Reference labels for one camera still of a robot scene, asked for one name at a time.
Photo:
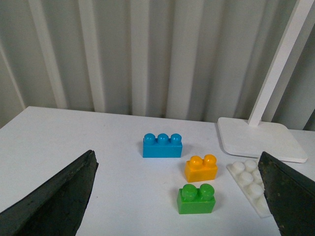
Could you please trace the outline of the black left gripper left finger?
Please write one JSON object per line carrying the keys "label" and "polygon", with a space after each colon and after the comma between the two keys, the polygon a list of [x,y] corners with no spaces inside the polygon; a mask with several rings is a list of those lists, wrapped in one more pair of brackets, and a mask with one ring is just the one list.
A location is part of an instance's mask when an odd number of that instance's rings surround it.
{"label": "black left gripper left finger", "polygon": [[98,162],[88,150],[0,214],[2,236],[74,236],[92,193]]}

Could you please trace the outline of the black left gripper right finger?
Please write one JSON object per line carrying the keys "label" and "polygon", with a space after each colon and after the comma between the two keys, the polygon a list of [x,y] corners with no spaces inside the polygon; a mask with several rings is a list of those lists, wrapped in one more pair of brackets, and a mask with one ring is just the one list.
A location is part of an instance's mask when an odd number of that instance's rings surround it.
{"label": "black left gripper right finger", "polygon": [[315,182],[274,158],[261,154],[258,169],[268,208],[283,236],[315,234]]}

